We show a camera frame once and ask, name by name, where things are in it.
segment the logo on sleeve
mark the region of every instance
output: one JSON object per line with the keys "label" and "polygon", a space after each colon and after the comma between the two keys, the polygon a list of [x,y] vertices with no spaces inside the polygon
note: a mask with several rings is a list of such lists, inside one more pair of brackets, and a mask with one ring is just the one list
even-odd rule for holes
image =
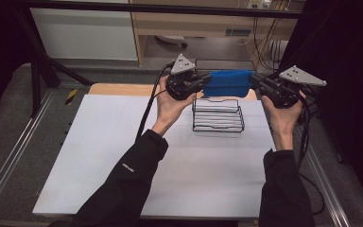
{"label": "logo on sleeve", "polygon": [[130,168],[129,166],[127,166],[126,164],[123,164],[123,166],[128,169],[130,172],[134,172],[134,169]]}

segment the black sleeve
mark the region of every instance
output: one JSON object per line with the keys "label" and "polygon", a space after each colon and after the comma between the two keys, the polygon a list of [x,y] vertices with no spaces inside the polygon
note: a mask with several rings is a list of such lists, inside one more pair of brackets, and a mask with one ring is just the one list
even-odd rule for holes
{"label": "black sleeve", "polygon": [[262,188],[259,225],[315,226],[293,151],[270,150],[264,157],[264,167],[267,181]]}
{"label": "black sleeve", "polygon": [[140,217],[168,144],[146,131],[123,155],[104,184],[73,217],[71,226],[132,226]]}

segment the person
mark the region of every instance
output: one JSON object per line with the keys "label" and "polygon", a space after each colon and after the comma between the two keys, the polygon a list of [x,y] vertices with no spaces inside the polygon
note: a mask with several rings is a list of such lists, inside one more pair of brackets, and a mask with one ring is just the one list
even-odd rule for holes
{"label": "person", "polygon": [[[160,79],[161,91],[166,77]],[[165,133],[178,120],[182,110],[193,103],[196,94],[186,100],[173,99],[167,92],[157,96],[157,119],[151,130],[138,138],[114,166],[104,184],[81,206],[71,227],[134,226],[147,200],[158,163],[168,144]],[[299,177],[293,153],[293,130],[302,111],[299,101],[289,109],[276,109],[263,96],[270,113],[270,124],[277,151],[264,157],[266,182],[262,190],[260,226],[315,226],[308,194]]]}

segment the metal wire tray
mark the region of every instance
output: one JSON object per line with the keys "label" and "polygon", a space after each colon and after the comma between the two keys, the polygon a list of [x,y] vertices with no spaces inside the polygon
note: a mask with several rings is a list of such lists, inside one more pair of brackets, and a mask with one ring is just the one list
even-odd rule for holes
{"label": "metal wire tray", "polygon": [[193,103],[193,131],[241,132],[244,119],[236,99],[196,98]]}

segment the blue object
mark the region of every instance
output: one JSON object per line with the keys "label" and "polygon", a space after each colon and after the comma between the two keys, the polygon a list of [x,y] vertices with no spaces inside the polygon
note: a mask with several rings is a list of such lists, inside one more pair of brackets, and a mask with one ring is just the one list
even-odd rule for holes
{"label": "blue object", "polygon": [[245,97],[251,87],[251,70],[219,70],[211,72],[211,81],[203,87],[205,96]]}

